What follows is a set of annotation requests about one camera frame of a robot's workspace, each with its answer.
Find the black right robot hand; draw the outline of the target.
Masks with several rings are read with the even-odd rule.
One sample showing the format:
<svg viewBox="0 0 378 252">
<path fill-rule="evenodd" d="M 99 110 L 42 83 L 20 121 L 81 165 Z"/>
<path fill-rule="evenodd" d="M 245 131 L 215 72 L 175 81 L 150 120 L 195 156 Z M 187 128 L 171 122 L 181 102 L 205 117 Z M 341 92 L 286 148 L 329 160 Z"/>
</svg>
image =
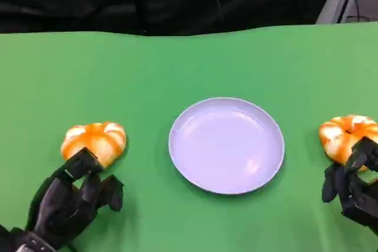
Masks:
<svg viewBox="0 0 378 252">
<path fill-rule="evenodd" d="M 333 163 L 324 171 L 322 201 L 339 198 L 344 217 L 377 234 L 377 182 L 368 183 L 358 176 L 362 166 L 377 172 L 377 143 L 363 137 L 351 150 L 345 165 Z"/>
</svg>

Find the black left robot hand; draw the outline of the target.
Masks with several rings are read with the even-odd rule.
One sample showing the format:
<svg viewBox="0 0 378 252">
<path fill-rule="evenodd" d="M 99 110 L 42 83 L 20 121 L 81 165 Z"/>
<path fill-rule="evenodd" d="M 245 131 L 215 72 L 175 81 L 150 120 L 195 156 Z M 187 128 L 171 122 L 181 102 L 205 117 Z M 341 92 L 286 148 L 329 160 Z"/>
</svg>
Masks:
<svg viewBox="0 0 378 252">
<path fill-rule="evenodd" d="M 35 193 L 25 227 L 25 242 L 35 251 L 57 251 L 70 244 L 96 218 L 99 208 L 119 212 L 123 183 L 101 179 L 103 166 L 82 148 L 48 177 Z"/>
</svg>

